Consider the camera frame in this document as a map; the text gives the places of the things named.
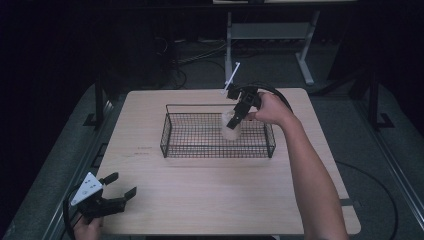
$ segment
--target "cable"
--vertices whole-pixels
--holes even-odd
[[[196,60],[196,61],[193,61],[193,62],[190,62],[190,63],[182,64],[182,66],[184,66],[184,65],[186,65],[186,64],[192,64],[192,63],[202,63],[202,62],[205,62],[205,63],[213,63],[214,65],[218,66],[218,67],[219,67],[222,71],[224,71],[224,73],[225,73],[225,68],[224,68],[221,64],[219,64],[219,63],[217,63],[217,62],[214,62],[214,61],[212,61],[212,60]]]
[[[82,218],[83,216],[81,215],[81,216],[79,216],[79,218],[77,219],[77,221],[74,223],[74,225],[72,226],[72,228],[74,228],[77,224],[78,224],[78,222],[81,220],[81,218]]]
[[[174,71],[176,71],[176,72],[177,72],[178,78],[179,78],[179,75],[180,75],[180,74],[182,74],[182,75],[183,75],[183,83],[181,83],[181,84],[178,84],[177,79],[175,79],[175,77],[172,77],[172,78],[173,78],[173,80],[174,80],[174,90],[178,90],[178,89],[181,89],[181,88],[185,88],[185,87],[184,87],[184,85],[185,85],[185,84],[186,84],[186,82],[187,82],[187,75],[185,74],[185,72],[183,72],[183,71],[182,71],[182,70],[180,70],[180,69],[171,69],[171,70],[174,70]]]
[[[75,216],[77,215],[77,213],[78,213],[78,210],[77,210],[77,211],[75,211],[75,212],[72,214],[72,217],[71,217],[70,219],[74,219],[74,218],[75,218]],[[62,234],[60,235],[60,238],[59,238],[59,239],[63,239],[63,237],[65,236],[65,233],[67,233],[66,228],[62,231]]]
[[[390,235],[390,238],[389,239],[390,240],[395,239],[395,236],[396,236],[396,233],[397,233],[397,229],[398,229],[398,226],[399,226],[399,213],[398,213],[398,209],[397,209],[397,206],[396,206],[396,202],[394,200],[394,197],[390,193],[390,191],[387,189],[387,187],[384,186],[384,184],[381,183],[376,177],[372,176],[371,174],[365,172],[362,169],[359,169],[359,168],[357,168],[357,167],[355,167],[353,165],[350,165],[350,164],[347,164],[347,163],[344,163],[344,162],[340,162],[340,161],[335,161],[335,162],[338,163],[338,164],[344,165],[346,167],[352,168],[352,169],[354,169],[354,170],[356,170],[356,171],[364,174],[365,176],[367,176],[367,177],[371,178],[372,180],[374,180],[378,185],[380,185],[380,187],[383,188],[383,190],[386,192],[387,196],[389,197],[389,199],[390,199],[390,201],[391,201],[391,203],[393,205],[393,211],[394,211],[394,214],[395,214],[395,222],[394,222],[392,234]]]
[[[199,43],[201,45],[205,45],[208,47],[216,47],[216,45],[225,43],[226,40],[224,39],[216,39],[216,40],[208,40],[208,39],[199,39],[195,43]]]
[[[291,108],[286,97],[284,97],[284,95],[282,93],[280,93],[277,89],[275,89],[273,86],[271,86],[270,84],[268,84],[266,82],[255,81],[255,82],[252,82],[252,83],[248,83],[246,85],[236,86],[232,91],[240,90],[240,89],[246,88],[246,87],[260,88],[260,89],[266,90],[268,92],[271,92],[271,93],[277,95],[280,98],[280,100],[290,109],[290,111],[293,112],[293,109]]]
[[[232,54],[236,58],[252,58],[258,55],[263,54],[266,49],[265,47],[260,44],[255,44],[252,41],[239,43],[239,44],[233,44],[234,45],[234,53]]]
[[[164,49],[160,53],[157,53],[159,55],[162,55],[162,53],[165,53],[166,50],[168,50],[168,47],[169,47],[168,46],[168,41],[166,41],[166,39],[165,38],[162,38],[162,37],[155,37],[155,40],[162,40],[165,43]]]
[[[199,55],[196,55],[196,56],[193,56],[193,57],[189,57],[189,58],[186,58],[186,59],[177,60],[177,62],[178,63],[187,63],[187,62],[190,62],[190,61],[194,61],[194,60],[198,60],[198,59],[202,59],[202,58],[207,58],[207,57],[213,56],[213,55],[215,55],[215,54],[217,54],[219,52],[222,52],[222,49],[225,46],[227,46],[227,43],[224,43],[220,47],[215,48],[215,49],[212,49],[212,50],[207,51],[205,53],[202,53],[202,54],[199,54]]]
[[[71,239],[75,239],[75,235],[74,235],[74,228],[72,227],[71,220],[69,218],[69,198],[76,190],[78,190],[80,185],[81,184],[78,184],[72,187],[72,189],[69,191],[68,195],[65,197],[65,199],[63,199],[63,202],[62,202],[63,221],[65,223],[65,231],[68,233]]]

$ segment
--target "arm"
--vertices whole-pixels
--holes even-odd
[[[348,239],[337,190],[302,123],[277,96],[260,93],[260,97],[260,110],[247,119],[276,124],[284,132],[305,238]]]
[[[76,240],[98,240],[101,235],[101,227],[103,218],[94,218],[87,224],[87,219],[81,217],[74,227],[74,234]]]

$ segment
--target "table top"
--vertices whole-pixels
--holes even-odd
[[[340,199],[348,199],[328,143],[303,89],[284,94],[329,171]],[[127,96],[97,177],[118,172],[105,198],[137,186],[124,213],[107,216],[103,230],[134,235],[303,234],[283,132],[273,126],[272,158],[164,158],[160,149],[167,104],[236,104],[221,90],[134,91]],[[229,110],[223,106],[222,111]],[[211,112],[197,108],[195,112]],[[361,226],[343,206],[349,234]]]

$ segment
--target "floor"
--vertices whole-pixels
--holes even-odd
[[[222,42],[207,44],[178,43],[180,60],[216,49]],[[327,80],[337,45],[314,45],[307,58],[313,86],[307,86],[296,64],[294,53],[301,42],[266,42],[240,47],[234,61],[240,61],[235,82],[266,81],[274,87],[299,87],[312,93],[333,81]],[[162,89],[221,88],[224,83],[222,53],[180,62],[179,71],[169,73]],[[311,97],[312,104],[361,222],[362,230],[351,239],[424,239],[396,173],[389,167],[395,159],[407,176],[419,199],[424,199],[424,139],[403,115],[396,100],[380,86],[379,112],[386,113],[394,128],[373,130],[366,120],[367,98],[348,97],[349,82],[325,96]],[[68,239],[63,234],[61,201],[68,189],[88,171],[96,172],[102,153],[113,133],[126,94],[107,102],[105,122],[95,130],[84,126],[95,111],[94,86],[75,106],[74,112],[50,152],[19,212],[3,239]],[[302,236],[280,236],[302,239]],[[266,239],[259,237],[143,237],[110,236],[102,239]]]

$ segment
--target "black wire basket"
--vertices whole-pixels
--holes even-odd
[[[270,124],[242,121],[240,137],[226,140],[221,133],[221,112],[170,113],[170,106],[210,109],[225,105],[168,104],[160,143],[165,158],[271,158],[274,153],[275,138]]]

